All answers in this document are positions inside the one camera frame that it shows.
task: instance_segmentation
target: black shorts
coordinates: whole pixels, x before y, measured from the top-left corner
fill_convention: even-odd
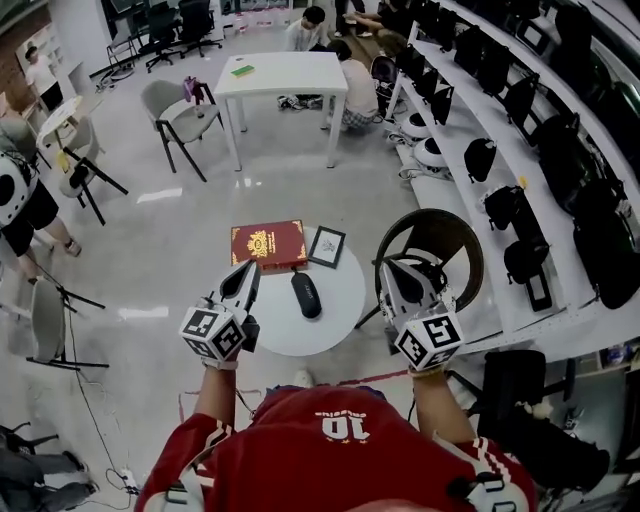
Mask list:
[[[11,224],[2,228],[1,234],[16,256],[22,256],[29,250],[33,230],[46,228],[57,215],[58,205],[46,187],[38,181],[27,204]]]
[[[40,97],[42,98],[42,101],[44,101],[49,112],[53,112],[58,108],[58,105],[62,103],[62,90],[60,89],[60,84],[56,82],[44,91]]]

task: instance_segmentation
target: small white table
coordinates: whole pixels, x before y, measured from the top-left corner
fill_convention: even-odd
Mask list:
[[[253,66],[254,71],[236,78],[232,71]],[[326,129],[329,100],[335,96],[335,108],[331,120],[327,167],[335,165],[335,150],[340,135],[340,124],[347,95],[347,81],[335,53],[329,52],[279,52],[254,53],[229,57],[225,64],[213,97],[220,108],[224,133],[236,171],[242,170],[235,133],[231,123],[229,100],[235,100],[238,111],[239,131],[246,131],[242,97],[257,94],[322,94],[322,120],[320,128]]]
[[[304,228],[307,251],[316,228]],[[346,243],[338,267],[309,262],[304,272],[318,291],[322,313],[309,320],[302,316],[291,286],[293,272],[263,275],[251,314],[260,325],[258,343],[285,356],[310,356],[336,346],[353,330],[364,308],[365,282],[358,260]]]

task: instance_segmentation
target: gold emblem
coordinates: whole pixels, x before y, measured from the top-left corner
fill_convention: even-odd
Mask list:
[[[251,256],[257,258],[266,258],[268,254],[267,250],[267,232],[256,231],[250,235],[249,242],[247,242],[247,249],[251,252]]]

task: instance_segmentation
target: cable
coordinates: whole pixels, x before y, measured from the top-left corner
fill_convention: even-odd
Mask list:
[[[71,344],[73,347],[73,361],[75,363],[78,362],[78,354],[76,351],[76,337],[75,334],[73,332],[73,319],[71,317],[71,311],[68,312],[69,314],[69,332],[71,333]],[[98,422],[96,421],[96,417],[93,414],[93,411],[91,410],[91,405],[89,404],[89,400],[87,399],[87,395],[84,391],[84,387],[82,386],[82,381],[80,380],[80,372],[76,371],[76,380],[78,381],[78,386],[80,387],[80,393],[82,394],[82,398],[84,399],[85,404],[87,404],[87,410],[89,411],[89,414],[91,415],[91,419],[93,420],[93,425],[96,428],[96,432],[98,433],[98,437],[100,438],[100,442],[102,443],[102,446],[104,447],[104,451],[107,454],[107,458],[109,459],[109,464],[111,464],[110,468],[107,468],[104,472],[105,475],[105,479],[107,480],[107,482],[109,482],[109,484],[114,487],[115,489],[122,491],[127,487],[127,481],[125,480],[125,478],[120,475],[120,473],[118,473],[115,469],[115,464],[113,463],[113,458],[111,457],[111,453],[109,452],[109,448],[107,448],[107,443],[104,442],[104,438],[102,437],[102,433],[100,432],[100,427],[98,427]],[[109,480],[109,471],[112,471],[113,473],[116,474],[116,476],[118,478],[120,478],[120,480],[122,480],[122,487],[118,487],[117,485],[115,485],[111,480]],[[127,503],[127,506],[122,508],[122,507],[114,507],[113,505],[109,505],[107,503],[101,503],[99,501],[94,501],[94,500],[86,500],[83,503],[96,503],[98,505],[102,505],[104,507],[113,509],[113,510],[128,510],[129,508],[131,508],[131,493],[127,492],[127,494],[129,494],[129,501]]]

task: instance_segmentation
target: book cover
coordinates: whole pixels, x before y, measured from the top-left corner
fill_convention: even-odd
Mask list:
[[[262,270],[307,264],[301,220],[231,228],[231,264],[255,259]]]

